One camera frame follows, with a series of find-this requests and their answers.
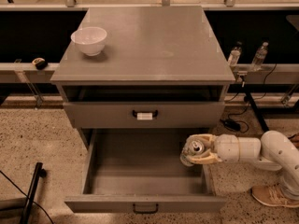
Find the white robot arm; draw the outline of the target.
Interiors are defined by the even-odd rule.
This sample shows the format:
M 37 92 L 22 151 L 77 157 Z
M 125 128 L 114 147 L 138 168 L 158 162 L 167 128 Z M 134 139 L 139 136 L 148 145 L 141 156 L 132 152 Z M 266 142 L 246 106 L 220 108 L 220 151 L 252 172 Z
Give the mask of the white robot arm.
M 232 134 L 194 134 L 187 138 L 180 154 L 186 166 L 218 162 L 247 162 L 268 171 L 282 171 L 272 186 L 254 186 L 253 198 L 267 206 L 297 208 L 299 201 L 298 139 L 277 131 L 265 132 L 261 138 Z

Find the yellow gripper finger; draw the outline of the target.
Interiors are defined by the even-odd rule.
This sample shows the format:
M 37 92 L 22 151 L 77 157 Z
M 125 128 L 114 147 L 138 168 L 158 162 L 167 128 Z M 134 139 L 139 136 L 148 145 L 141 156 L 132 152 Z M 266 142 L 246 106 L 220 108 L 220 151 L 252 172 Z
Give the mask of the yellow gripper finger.
M 199 155 L 189 155 L 188 161 L 192 164 L 212 164 L 221 162 L 218 154 L 212 152 L 210 149 Z
M 190 144 L 192 141 L 199 141 L 205 147 L 211 148 L 213 147 L 215 138 L 216 136 L 210 133 L 193 134 L 187 138 L 186 143 Z

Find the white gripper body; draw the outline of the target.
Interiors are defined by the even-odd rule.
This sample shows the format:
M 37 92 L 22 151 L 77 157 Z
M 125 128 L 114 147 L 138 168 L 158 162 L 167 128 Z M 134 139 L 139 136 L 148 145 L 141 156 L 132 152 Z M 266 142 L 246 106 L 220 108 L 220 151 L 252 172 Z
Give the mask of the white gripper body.
M 239 161 L 239 142 L 234 135 L 222 134 L 218 136 L 214 141 L 214 149 L 222 161 Z

